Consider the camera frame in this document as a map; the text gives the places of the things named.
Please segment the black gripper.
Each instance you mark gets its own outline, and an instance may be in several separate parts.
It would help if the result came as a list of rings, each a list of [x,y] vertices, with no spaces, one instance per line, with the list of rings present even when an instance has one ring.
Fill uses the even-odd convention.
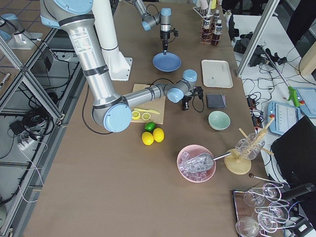
[[[194,108],[195,111],[198,111],[198,109],[194,106],[194,99],[196,97],[199,98],[199,100],[202,102],[202,109],[200,111],[204,110],[204,94],[203,94],[203,89],[201,86],[196,86],[194,87],[193,90],[189,91],[189,95],[185,95],[182,98],[182,105],[181,108],[183,111],[186,111],[189,109],[189,102],[192,100],[192,107]]]
[[[171,33],[173,33],[174,37],[178,37],[178,31],[171,24],[160,25],[160,39],[162,41],[163,54],[166,54],[168,51],[168,40],[170,39]]]

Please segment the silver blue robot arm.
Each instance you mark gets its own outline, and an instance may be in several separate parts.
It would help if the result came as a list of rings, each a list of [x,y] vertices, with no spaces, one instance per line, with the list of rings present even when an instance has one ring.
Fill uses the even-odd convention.
[[[108,132],[121,132],[132,121],[132,108],[161,97],[177,103],[195,87],[197,73],[185,70],[174,84],[158,83],[121,95],[114,80],[128,80],[129,58],[119,50],[108,0],[42,0],[44,25],[67,32],[94,96],[92,118]]]
[[[145,31],[151,30],[155,26],[160,26],[160,39],[162,43],[162,53],[167,54],[168,45],[173,40],[170,39],[170,34],[173,33],[174,38],[178,37],[178,31],[171,24],[172,10],[171,8],[162,8],[158,11],[157,7],[154,5],[157,14],[152,15],[148,8],[150,5],[145,6],[142,0],[127,0],[128,3],[134,5],[142,18],[142,26]]]

